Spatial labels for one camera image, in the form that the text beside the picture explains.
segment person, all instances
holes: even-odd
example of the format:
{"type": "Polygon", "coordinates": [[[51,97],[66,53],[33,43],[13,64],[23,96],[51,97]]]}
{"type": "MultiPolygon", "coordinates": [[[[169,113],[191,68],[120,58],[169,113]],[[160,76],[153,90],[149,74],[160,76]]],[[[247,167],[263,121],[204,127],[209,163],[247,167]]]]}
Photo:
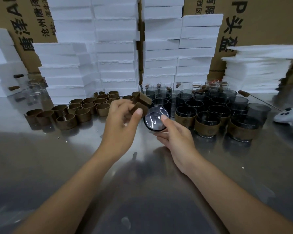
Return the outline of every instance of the person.
{"type": "MultiPolygon", "coordinates": [[[[100,146],[93,157],[58,191],[46,200],[15,231],[15,234],[75,233],[86,209],[111,166],[133,143],[142,109],[121,99],[111,103],[100,146]]],[[[248,194],[196,150],[191,132],[162,115],[165,132],[155,136],[171,152],[176,166],[187,175],[220,217],[235,233],[293,233],[293,223],[248,194]]]]}

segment hand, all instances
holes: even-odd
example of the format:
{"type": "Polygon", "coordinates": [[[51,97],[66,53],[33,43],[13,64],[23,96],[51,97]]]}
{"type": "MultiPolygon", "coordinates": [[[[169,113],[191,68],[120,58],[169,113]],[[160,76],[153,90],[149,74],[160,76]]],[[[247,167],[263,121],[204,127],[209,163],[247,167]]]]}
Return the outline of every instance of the hand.
{"type": "Polygon", "coordinates": [[[200,155],[195,148],[190,130],[162,115],[161,120],[166,126],[163,132],[154,135],[171,152],[172,158],[179,170],[187,175],[187,171],[200,155]]]}
{"type": "Polygon", "coordinates": [[[124,125],[124,120],[130,118],[129,111],[133,107],[132,101],[126,99],[115,100],[110,106],[103,138],[98,150],[107,156],[112,156],[116,161],[123,156],[133,144],[136,130],[141,120],[142,109],[138,108],[131,116],[128,125],[124,125]]]}

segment forearm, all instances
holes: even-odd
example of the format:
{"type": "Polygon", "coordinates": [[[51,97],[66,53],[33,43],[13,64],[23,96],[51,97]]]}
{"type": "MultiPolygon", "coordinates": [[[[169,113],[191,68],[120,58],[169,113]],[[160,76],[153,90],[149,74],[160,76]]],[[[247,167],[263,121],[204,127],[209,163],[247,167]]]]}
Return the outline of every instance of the forearm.
{"type": "Polygon", "coordinates": [[[115,162],[109,157],[101,152],[96,152],[15,233],[75,233],[102,178],[115,162]]]}
{"type": "Polygon", "coordinates": [[[203,157],[196,158],[188,176],[230,233],[293,233],[292,222],[248,194],[203,157]]]}

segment stack of white foam boxes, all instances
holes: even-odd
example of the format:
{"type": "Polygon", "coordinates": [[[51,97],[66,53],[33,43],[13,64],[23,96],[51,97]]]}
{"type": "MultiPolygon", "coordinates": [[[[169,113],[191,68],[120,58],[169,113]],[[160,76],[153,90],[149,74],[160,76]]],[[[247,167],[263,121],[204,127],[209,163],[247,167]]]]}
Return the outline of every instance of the stack of white foam boxes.
{"type": "Polygon", "coordinates": [[[182,18],[175,82],[205,82],[215,53],[223,14],[182,18]]]}
{"type": "Polygon", "coordinates": [[[6,29],[0,29],[0,97],[7,97],[19,93],[21,89],[10,90],[18,86],[13,77],[23,74],[28,78],[28,72],[18,55],[13,40],[6,29]]]}
{"type": "Polygon", "coordinates": [[[105,92],[131,95],[139,84],[137,0],[92,0],[97,58],[105,92]]]}
{"type": "Polygon", "coordinates": [[[35,43],[42,77],[54,104],[93,97],[103,90],[95,53],[96,30],[91,0],[47,0],[58,43],[35,43]]]}
{"type": "Polygon", "coordinates": [[[171,83],[176,75],[184,0],[142,0],[143,82],[171,83]]]}

